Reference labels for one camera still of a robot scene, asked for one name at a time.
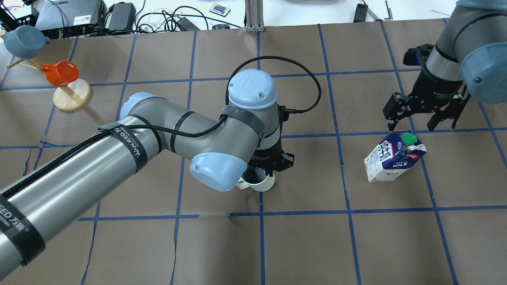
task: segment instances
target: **power adapter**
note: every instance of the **power adapter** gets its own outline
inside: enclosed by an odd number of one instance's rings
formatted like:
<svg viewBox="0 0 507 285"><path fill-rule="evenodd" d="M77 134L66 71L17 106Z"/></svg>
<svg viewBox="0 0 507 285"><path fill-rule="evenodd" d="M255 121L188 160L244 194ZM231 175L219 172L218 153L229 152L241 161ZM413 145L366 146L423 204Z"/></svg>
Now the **power adapter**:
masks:
<svg viewBox="0 0 507 285"><path fill-rule="evenodd" d="M194 25L194 23L185 17L178 20L177 24L181 31L199 30L199 28Z"/></svg>
<svg viewBox="0 0 507 285"><path fill-rule="evenodd" d="M366 14L368 13L368 5L357 4L355 8L354 23L366 22Z"/></svg>
<svg viewBox="0 0 507 285"><path fill-rule="evenodd" d="M135 7L132 3L116 3L111 12L111 19L107 28L109 30L123 30L132 29L134 25Z"/></svg>

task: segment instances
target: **black velcro strap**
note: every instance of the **black velcro strap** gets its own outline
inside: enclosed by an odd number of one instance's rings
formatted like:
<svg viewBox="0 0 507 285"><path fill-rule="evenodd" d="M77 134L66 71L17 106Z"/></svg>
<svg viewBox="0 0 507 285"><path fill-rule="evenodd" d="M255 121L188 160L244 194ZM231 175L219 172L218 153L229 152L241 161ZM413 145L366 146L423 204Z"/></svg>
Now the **black velcro strap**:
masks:
<svg viewBox="0 0 507 285"><path fill-rule="evenodd" d="M26 266L46 249L39 231L18 208L0 195L0 232L16 247Z"/></svg>
<svg viewBox="0 0 507 285"><path fill-rule="evenodd" d="M262 139L264 136L264 123L261 121L261 119L259 119L251 112L238 108L236 106L227 105L222 110L222 114L233 117L234 119L240 120L241 122L247 124L257 133L257 135L259 135L259 139Z"/></svg>
<svg viewBox="0 0 507 285"><path fill-rule="evenodd" d="M150 123L150 122L148 122L148 120L147 120L147 119L145 119L145 118L143 118L143 117L141 117L141 116L139 116L139 115L136 115L136 114L128 114L127 116L129 116L129 117L134 117L134 118L136 118L136 119L138 119L138 120L141 120L141 121L142 121L143 123L145 123L146 125L150 125L150 126L151 126L151 123ZM150 130L152 130L153 135L155 135L155 138L157 139L157 143L159 144L159 153L161 153L161 152L162 152L162 150L163 150L163 148L162 148L162 140L160 139L160 135L159 135L159 133L158 133L156 130L154 130L154 129L150 129Z"/></svg>
<svg viewBox="0 0 507 285"><path fill-rule="evenodd" d="M125 125L115 122L103 125L99 127L99 130L109 131L130 151L132 157L135 160L135 165L137 166L135 173L138 173L139 170L141 170L148 163L148 155L146 154L144 146L137 139L134 133Z"/></svg>
<svg viewBox="0 0 507 285"><path fill-rule="evenodd" d="M182 126L182 123L183 121L188 118L188 116L190 116L191 114L195 113L194 111L188 111L186 112L185 114L183 114L183 116L181 116L181 118L178 120L178 122L176 122L176 125L174 126L174 130L178 131L179 130L179 127ZM176 141L176 134L172 134L171 135L171 142L170 142L170 147L171 147L171 151L176 153L176 150L174 149L174 142Z"/></svg>

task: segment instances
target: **black box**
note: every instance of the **black box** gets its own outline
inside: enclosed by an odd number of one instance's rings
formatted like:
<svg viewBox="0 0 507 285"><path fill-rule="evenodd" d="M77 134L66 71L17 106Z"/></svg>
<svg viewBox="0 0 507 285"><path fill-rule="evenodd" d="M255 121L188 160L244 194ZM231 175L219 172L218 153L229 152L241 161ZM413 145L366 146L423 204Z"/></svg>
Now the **black box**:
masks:
<svg viewBox="0 0 507 285"><path fill-rule="evenodd" d="M92 32L93 27L103 26L104 15L102 0L46 2L35 27L50 39L75 37Z"/></svg>

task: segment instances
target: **label sticker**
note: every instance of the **label sticker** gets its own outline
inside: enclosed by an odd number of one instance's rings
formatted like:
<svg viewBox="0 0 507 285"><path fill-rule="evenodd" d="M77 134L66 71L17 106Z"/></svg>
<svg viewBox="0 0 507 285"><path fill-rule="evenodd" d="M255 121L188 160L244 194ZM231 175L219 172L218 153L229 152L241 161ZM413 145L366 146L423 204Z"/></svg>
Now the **label sticker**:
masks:
<svg viewBox="0 0 507 285"><path fill-rule="evenodd" d="M92 15L84 15L84 16L74 17L74 26L89 24L91 18L92 18Z"/></svg>
<svg viewBox="0 0 507 285"><path fill-rule="evenodd" d="M392 143L389 141L383 141L377 146L377 153L379 155L380 162L384 162L394 157L394 151L392 149Z"/></svg>

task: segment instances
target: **blue cup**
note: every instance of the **blue cup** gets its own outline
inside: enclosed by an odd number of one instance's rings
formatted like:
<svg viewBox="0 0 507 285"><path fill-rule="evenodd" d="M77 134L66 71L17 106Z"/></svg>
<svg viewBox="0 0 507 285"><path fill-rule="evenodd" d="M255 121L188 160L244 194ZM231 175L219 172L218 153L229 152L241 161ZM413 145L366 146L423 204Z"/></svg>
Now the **blue cup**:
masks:
<svg viewBox="0 0 507 285"><path fill-rule="evenodd" d="M48 43L48 37L35 27L28 25L18 27L4 37L7 50L23 59L34 58Z"/></svg>

